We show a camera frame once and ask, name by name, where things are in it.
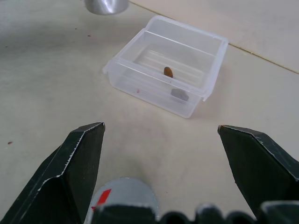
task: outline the brown seed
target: brown seed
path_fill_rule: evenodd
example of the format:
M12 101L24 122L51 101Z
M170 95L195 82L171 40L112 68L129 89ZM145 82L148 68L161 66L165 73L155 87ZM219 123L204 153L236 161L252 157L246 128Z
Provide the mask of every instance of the brown seed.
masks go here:
M173 73L171 71L171 69L169 67L165 67L164 68L164 75L170 77L170 78L173 78Z

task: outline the gray pebble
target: gray pebble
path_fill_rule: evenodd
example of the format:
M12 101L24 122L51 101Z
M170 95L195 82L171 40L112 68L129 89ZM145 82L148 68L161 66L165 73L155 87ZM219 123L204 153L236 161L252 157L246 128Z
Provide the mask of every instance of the gray pebble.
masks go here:
M189 99L187 93L181 89L172 89L171 95L173 95L174 97L179 98L183 101L188 101L188 99Z

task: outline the gray cylinder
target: gray cylinder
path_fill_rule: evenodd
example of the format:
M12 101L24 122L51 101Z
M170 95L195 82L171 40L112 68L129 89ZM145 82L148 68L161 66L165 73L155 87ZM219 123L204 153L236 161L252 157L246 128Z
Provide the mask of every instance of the gray cylinder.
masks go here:
M97 15L121 13L128 8L128 0L85 0L87 10Z
M158 201L151 188L135 178L122 177L106 183L93 196L84 223L91 223L96 206L111 204L147 206L159 217Z

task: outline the plastic box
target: plastic box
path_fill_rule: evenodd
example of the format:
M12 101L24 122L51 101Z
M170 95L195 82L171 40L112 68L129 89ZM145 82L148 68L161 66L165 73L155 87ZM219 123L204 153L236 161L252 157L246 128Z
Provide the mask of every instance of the plastic box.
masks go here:
M227 46L224 37L155 16L103 72L115 88L189 118L211 95Z

